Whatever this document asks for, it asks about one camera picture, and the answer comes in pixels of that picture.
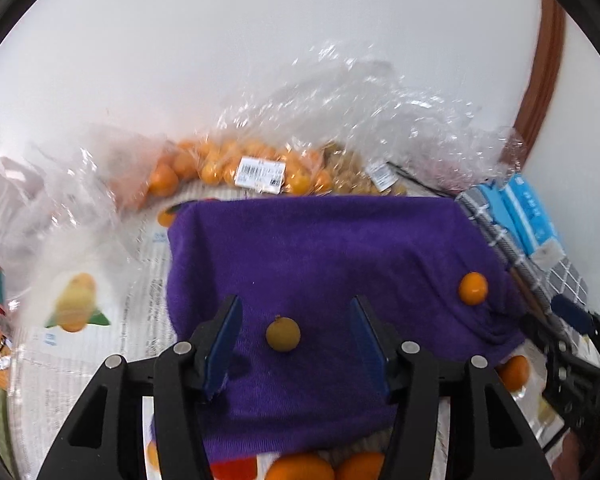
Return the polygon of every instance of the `white wall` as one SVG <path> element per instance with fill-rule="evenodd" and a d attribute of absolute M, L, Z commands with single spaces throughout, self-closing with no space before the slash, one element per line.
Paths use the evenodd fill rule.
<path fill-rule="evenodd" d="M 600 56 L 569 19 L 557 88 L 525 167 L 600 309 Z"/>
<path fill-rule="evenodd" d="M 0 47 L 0 152 L 85 122 L 182 134 L 325 40 L 371 40 L 405 74 L 511 124 L 540 0 L 38 0 Z"/>

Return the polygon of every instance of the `blue package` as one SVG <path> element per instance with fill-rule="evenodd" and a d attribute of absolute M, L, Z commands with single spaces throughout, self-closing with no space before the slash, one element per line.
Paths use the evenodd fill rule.
<path fill-rule="evenodd" d="M 493 221 L 501 227 L 504 227 L 518 247 L 522 248 L 522 243 L 520 243 L 520 238 L 518 238 L 518 230 L 513 223 L 509 211 L 504 205 L 498 186 L 495 183 L 480 184 L 478 189 L 489 203 L 489 213 L 491 218 L 493 218 Z"/>
<path fill-rule="evenodd" d="M 500 190 L 525 253 L 542 269 L 550 270 L 564 257 L 553 222 L 536 192 L 519 173 Z"/>

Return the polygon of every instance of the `barcode sticker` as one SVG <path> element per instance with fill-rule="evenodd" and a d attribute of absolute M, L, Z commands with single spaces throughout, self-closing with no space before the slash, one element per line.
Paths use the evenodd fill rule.
<path fill-rule="evenodd" d="M 384 162 L 369 164 L 365 173 L 371 178 L 379 192 L 389 189 L 398 182 L 398 176 Z"/>
<path fill-rule="evenodd" d="M 235 172 L 234 183 L 264 193 L 280 193 L 285 163 L 244 156 Z"/>

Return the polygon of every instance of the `plaid fabric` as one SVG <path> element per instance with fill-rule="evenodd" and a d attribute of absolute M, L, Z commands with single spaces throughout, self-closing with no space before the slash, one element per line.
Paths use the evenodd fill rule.
<path fill-rule="evenodd" d="M 551 310 L 551 300 L 556 294 L 562 294 L 583 308 L 587 305 L 587 283 L 573 266 L 568 257 L 564 257 L 555 267 L 544 272 L 526 256 L 516 244 L 509 232 L 493 221 L 489 214 L 489 203 L 477 187 L 472 187 L 456 197 L 456 202 L 464 210 L 469 220 L 474 222 L 499 259 L 513 266 L 531 293 L 538 299 L 550 324 L 564 332 L 560 319 Z"/>

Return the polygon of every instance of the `purple towel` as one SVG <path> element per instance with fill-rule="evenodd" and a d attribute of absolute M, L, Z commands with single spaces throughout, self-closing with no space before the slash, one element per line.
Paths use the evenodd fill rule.
<path fill-rule="evenodd" d="M 201 414 L 211 462 L 267 451 L 348 444 L 391 426 L 349 329 L 349 301 L 441 358 L 496 364 L 522 340 L 524 307 L 495 253 L 451 200 L 327 196 L 197 202 L 169 230 L 171 322 L 189 338 L 222 298 L 238 294 L 244 325 L 226 390 Z M 458 284 L 472 270 L 488 300 L 467 306 Z M 274 352 L 265 331 L 295 319 L 301 341 Z"/>

